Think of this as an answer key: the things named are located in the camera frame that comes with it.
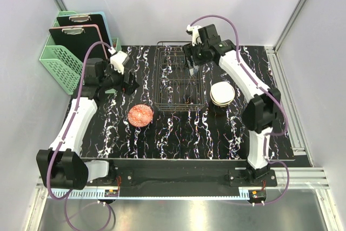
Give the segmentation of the red orange patterned bowl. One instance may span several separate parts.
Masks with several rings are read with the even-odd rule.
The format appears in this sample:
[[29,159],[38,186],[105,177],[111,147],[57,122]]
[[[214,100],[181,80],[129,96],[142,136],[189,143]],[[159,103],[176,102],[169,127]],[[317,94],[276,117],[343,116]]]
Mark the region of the red orange patterned bowl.
[[145,127],[151,123],[154,118],[154,111],[145,104],[133,106],[128,112],[128,121],[134,127]]

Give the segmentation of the blue white patterned bowl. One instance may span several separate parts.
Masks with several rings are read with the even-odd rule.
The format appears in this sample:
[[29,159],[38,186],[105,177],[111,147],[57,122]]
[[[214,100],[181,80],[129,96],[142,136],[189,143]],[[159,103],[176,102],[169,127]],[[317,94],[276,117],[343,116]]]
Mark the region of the blue white patterned bowl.
[[191,76],[191,77],[193,77],[195,74],[197,74],[198,73],[198,70],[199,70],[199,66],[189,66],[189,75]]

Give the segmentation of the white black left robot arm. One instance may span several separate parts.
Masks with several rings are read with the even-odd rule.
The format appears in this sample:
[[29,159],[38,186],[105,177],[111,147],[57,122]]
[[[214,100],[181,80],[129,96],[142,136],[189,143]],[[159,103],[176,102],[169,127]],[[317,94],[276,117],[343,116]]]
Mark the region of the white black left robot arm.
[[80,151],[88,125],[106,91],[114,89],[131,95],[138,88],[128,60],[129,56],[121,53],[111,56],[109,61],[87,59],[61,131],[50,147],[39,150],[36,156],[42,181],[47,188],[82,190],[95,179],[106,186],[116,181],[117,173],[110,168],[108,161],[85,162],[80,157]]

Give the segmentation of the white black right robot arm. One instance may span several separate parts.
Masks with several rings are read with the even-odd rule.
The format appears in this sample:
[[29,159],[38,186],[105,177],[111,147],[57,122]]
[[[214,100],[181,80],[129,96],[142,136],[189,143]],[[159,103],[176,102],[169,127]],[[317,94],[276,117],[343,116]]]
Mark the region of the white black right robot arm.
[[241,57],[239,46],[229,39],[221,40],[214,24],[205,27],[188,25],[186,32],[191,36],[191,42],[183,46],[183,52],[190,75],[196,74],[200,66],[214,62],[233,79],[245,97],[247,106],[242,122],[249,131],[249,154],[241,177],[248,184],[257,186],[270,171],[266,154],[281,92],[269,88],[256,76]]

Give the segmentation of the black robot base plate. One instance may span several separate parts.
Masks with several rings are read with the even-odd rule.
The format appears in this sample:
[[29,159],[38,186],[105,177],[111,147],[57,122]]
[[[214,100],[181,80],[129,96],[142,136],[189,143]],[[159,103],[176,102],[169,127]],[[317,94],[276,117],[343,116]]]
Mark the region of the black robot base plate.
[[262,181],[247,182],[241,174],[244,160],[198,159],[107,159],[110,173],[104,179],[88,183],[88,187],[115,187],[120,179],[121,198],[149,197],[189,199],[193,197],[238,196],[239,188],[276,187],[275,172]]

